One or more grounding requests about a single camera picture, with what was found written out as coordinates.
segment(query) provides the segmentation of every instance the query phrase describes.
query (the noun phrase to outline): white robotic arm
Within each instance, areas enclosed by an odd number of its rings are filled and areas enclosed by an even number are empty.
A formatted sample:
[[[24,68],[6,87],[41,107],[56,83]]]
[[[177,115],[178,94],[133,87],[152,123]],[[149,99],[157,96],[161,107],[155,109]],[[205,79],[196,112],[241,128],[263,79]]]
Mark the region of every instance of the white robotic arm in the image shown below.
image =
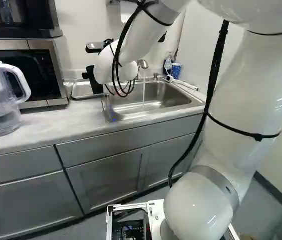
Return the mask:
[[[159,0],[147,8],[148,12],[166,24],[172,24],[180,14],[183,7],[190,0]],[[154,43],[156,43],[166,32],[168,26],[162,25],[144,11],[137,15],[120,50],[119,62],[122,65],[119,76],[124,81],[133,80],[138,72],[135,60],[141,59],[147,54]],[[118,40],[102,50],[94,65],[94,77],[99,84],[112,82],[111,68],[113,52],[116,51]]]
[[[149,11],[162,22],[171,23],[189,0],[158,2]],[[164,213],[180,240],[219,240],[242,202],[258,163],[282,130],[282,1],[199,3],[248,31],[215,89],[193,166],[170,189]],[[136,17],[120,51],[124,80],[136,76],[137,66],[131,62],[145,55],[166,28],[144,12]],[[95,65],[99,83],[112,81],[112,61],[108,46]],[[272,137],[257,140],[219,123]]]

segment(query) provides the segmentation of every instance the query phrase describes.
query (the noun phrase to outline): kitchen sink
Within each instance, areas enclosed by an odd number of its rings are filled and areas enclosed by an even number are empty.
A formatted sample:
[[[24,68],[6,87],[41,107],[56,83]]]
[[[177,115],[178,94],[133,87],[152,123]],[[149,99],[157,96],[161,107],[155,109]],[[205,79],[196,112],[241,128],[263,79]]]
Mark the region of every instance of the kitchen sink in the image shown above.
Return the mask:
[[[127,97],[104,96],[102,105],[107,122],[135,119],[155,113],[166,113],[184,108],[202,106],[205,103],[164,80],[136,81],[134,90]]]

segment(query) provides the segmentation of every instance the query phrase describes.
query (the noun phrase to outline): countertop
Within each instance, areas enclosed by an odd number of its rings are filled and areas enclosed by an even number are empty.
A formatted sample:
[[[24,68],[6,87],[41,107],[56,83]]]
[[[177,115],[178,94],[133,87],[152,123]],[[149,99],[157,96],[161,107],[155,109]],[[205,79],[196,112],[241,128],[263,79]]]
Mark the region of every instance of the countertop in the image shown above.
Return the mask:
[[[205,100],[203,94],[186,87],[181,88]],[[66,109],[22,114],[21,127],[0,137],[0,155],[187,117],[202,113],[203,108],[204,106],[191,107],[145,118],[107,123],[100,98],[71,100]]]

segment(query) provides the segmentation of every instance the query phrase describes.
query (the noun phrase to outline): cabinet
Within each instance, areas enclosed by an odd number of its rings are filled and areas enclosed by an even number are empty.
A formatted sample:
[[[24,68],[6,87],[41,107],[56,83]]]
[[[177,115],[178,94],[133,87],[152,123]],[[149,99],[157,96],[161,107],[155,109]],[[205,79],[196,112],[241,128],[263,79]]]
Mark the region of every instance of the cabinet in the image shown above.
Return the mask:
[[[130,196],[140,189],[147,148],[141,148],[66,171],[85,213]]]
[[[56,145],[64,166],[72,167],[97,159],[143,148],[194,133],[201,114],[131,128]]]
[[[63,171],[0,184],[0,239],[82,215]]]
[[[52,146],[0,155],[0,183],[61,169],[60,161]]]
[[[145,188],[153,187],[167,180],[171,166],[185,152],[194,134],[177,137],[168,141],[151,145],[145,174]],[[194,146],[190,154],[181,162],[174,171],[174,176],[184,173],[190,167],[199,144]]]

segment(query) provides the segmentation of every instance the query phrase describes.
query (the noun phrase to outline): floor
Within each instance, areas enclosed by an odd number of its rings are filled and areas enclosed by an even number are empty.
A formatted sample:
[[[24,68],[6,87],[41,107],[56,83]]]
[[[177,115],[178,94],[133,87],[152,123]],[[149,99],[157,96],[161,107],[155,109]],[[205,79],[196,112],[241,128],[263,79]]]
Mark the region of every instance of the floor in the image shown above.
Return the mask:
[[[163,199],[168,188],[162,188],[132,203]],[[257,240],[270,240],[282,222],[282,205],[258,182],[252,181],[250,189],[233,221],[237,232],[254,236]],[[105,213],[91,217],[79,224],[38,236],[33,240],[105,240]]]

